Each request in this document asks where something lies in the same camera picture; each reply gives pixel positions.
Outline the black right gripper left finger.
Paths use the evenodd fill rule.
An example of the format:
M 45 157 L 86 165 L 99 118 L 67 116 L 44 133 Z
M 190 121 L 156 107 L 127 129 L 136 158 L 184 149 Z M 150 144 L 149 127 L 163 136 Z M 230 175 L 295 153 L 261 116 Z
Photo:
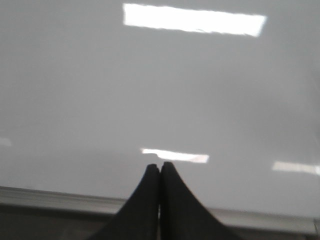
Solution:
M 155 240 L 158 231 L 160 171 L 149 164 L 138 186 L 111 220 L 90 240 Z

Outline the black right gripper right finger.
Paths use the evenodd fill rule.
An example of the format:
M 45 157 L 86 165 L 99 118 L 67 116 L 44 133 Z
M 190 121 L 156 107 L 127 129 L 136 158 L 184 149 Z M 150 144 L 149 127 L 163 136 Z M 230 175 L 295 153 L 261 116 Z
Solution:
M 163 240 L 240 240 L 219 222 L 188 189 L 175 166 L 160 173 L 160 235 Z

